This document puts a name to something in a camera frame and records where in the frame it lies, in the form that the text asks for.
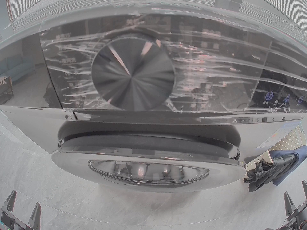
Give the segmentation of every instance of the sofa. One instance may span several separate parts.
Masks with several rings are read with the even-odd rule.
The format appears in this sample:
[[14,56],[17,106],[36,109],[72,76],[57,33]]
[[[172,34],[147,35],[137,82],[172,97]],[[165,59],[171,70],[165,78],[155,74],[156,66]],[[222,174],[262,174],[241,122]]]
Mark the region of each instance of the sofa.
[[6,57],[0,61],[0,77],[10,76],[12,82],[18,80],[31,71],[35,71],[35,66],[31,57],[22,57],[19,54]]

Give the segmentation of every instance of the control panel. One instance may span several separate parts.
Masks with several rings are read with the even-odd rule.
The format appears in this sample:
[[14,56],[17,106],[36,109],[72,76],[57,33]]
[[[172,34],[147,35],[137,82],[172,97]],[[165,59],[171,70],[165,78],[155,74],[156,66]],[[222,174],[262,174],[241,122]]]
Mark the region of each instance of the control panel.
[[[303,47],[256,28],[182,15],[118,15],[51,27],[40,41],[64,108],[305,112]],[[141,71],[146,77],[137,79]]]

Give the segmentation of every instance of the blue towel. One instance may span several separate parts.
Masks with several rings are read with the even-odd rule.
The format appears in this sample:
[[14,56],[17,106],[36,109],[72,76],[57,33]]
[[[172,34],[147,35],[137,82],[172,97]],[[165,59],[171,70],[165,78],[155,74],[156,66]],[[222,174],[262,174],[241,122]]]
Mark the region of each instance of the blue towel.
[[287,168],[287,170],[280,173],[273,180],[274,185],[278,186],[292,171],[294,171],[307,158],[307,146],[300,146],[299,148],[294,150],[269,151],[269,153],[272,158],[288,154],[294,154],[297,157],[295,162],[289,168]]

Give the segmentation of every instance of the cloth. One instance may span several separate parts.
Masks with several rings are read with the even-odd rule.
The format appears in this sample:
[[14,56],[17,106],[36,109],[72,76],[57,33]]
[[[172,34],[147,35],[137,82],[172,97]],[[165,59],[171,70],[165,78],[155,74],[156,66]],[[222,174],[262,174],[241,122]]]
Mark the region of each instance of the cloth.
[[294,150],[281,150],[281,151],[269,151],[271,157],[283,156],[293,154],[296,156],[294,163],[286,170],[282,171],[277,177],[274,178],[274,185],[278,186],[292,171],[294,171],[306,158],[307,158],[307,146],[300,146]]
[[248,190],[256,191],[263,185],[274,180],[286,168],[289,168],[295,161],[294,154],[285,154],[272,158],[273,163],[267,163],[263,159],[256,163],[256,168],[247,172],[248,178],[244,182],[249,183]]

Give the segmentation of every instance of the washing machine door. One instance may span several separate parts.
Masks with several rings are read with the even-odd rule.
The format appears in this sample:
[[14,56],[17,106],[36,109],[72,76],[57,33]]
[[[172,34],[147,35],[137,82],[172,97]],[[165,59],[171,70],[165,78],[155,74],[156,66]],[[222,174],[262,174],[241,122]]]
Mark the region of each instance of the washing machine door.
[[139,134],[92,135],[60,141],[52,160],[65,171],[89,181],[149,192],[214,188],[234,182],[246,172],[240,162],[229,158],[225,148],[186,138]]

